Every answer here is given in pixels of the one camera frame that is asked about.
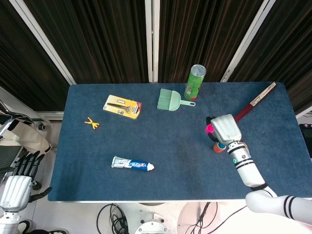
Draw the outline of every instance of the orange object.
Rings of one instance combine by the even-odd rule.
[[[96,130],[98,128],[98,126],[99,126],[99,123],[93,122],[93,120],[90,117],[88,117],[88,119],[89,119],[89,122],[88,121],[84,121],[84,123],[91,124],[92,128],[94,130]]]
[[[217,142],[215,145],[214,145],[214,151],[216,153],[221,153],[222,151],[225,151],[226,150],[226,146]]]

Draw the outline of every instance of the scissors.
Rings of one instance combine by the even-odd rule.
[[[88,119],[89,119],[89,122],[88,122],[88,121],[84,121],[84,123],[92,124],[92,128],[93,128],[94,130],[96,130],[96,129],[98,128],[98,126],[99,126],[99,123],[93,122],[93,120],[92,120],[90,117],[88,117]]]

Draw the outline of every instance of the yellow packaging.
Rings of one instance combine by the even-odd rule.
[[[109,111],[121,116],[126,116],[132,119],[136,119],[141,112],[142,103],[109,95],[105,105],[104,111]]]

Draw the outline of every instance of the red object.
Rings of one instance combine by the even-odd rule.
[[[252,106],[250,103],[247,104],[247,106],[244,107],[243,110],[241,110],[235,117],[235,121],[239,122],[246,114],[248,114],[254,106]]]
[[[239,122],[246,114],[248,114],[265,96],[276,86],[273,82],[265,90],[263,90],[258,96],[255,97],[247,106],[244,107],[235,117],[236,123]]]

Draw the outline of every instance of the blue felt tablecloth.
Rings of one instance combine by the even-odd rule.
[[[216,154],[206,117],[236,115],[268,82],[203,83],[196,106],[158,110],[161,88],[185,84],[82,84],[69,89],[49,194],[51,201],[165,201],[244,198],[226,152]],[[109,95],[142,102],[138,119],[103,111]],[[83,122],[100,123],[95,131]],[[278,195],[312,196],[312,164],[282,83],[238,126]],[[149,172],[111,168],[114,156],[148,161]]]

